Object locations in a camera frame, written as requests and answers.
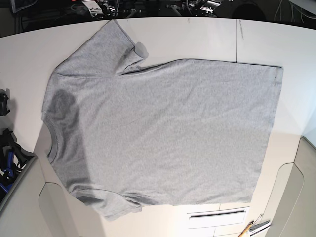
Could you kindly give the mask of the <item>grey T-shirt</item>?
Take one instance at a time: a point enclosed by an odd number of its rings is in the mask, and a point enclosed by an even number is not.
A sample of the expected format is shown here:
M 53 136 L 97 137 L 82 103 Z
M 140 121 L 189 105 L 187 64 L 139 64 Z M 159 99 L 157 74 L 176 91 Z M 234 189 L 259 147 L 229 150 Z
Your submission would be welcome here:
M 51 74 L 42 120 L 62 185 L 109 221 L 149 205 L 249 203 L 283 68 L 144 60 L 110 21 Z

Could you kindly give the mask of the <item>black and blue equipment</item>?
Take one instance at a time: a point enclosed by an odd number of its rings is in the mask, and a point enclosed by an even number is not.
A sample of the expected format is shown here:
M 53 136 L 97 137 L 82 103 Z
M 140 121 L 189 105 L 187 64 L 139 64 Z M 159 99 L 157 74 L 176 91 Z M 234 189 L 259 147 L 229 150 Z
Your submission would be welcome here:
M 0 192 L 8 194 L 24 167 L 35 157 L 25 151 L 8 128 L 0 135 Z

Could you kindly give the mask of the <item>black device at left edge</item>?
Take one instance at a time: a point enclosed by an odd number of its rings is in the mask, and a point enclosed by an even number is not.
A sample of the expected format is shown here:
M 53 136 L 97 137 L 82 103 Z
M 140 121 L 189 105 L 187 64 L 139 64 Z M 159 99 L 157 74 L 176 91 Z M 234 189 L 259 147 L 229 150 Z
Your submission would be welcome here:
M 10 109 L 8 108 L 8 101 L 9 101 L 9 96 L 7 95 L 7 92 L 4 91 L 3 89 L 0 90 L 0 116 L 6 116 L 9 112 Z

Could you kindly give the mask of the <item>wooden handled tool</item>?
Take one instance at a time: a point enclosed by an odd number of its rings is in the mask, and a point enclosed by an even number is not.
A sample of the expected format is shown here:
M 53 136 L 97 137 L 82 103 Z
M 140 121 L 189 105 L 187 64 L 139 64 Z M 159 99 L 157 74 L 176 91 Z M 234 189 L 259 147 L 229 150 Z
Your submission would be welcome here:
M 238 235 L 238 237 L 243 237 L 246 234 L 246 232 L 248 232 L 249 229 L 253 226 L 253 224 L 254 221 L 249 222 L 245 229 Z

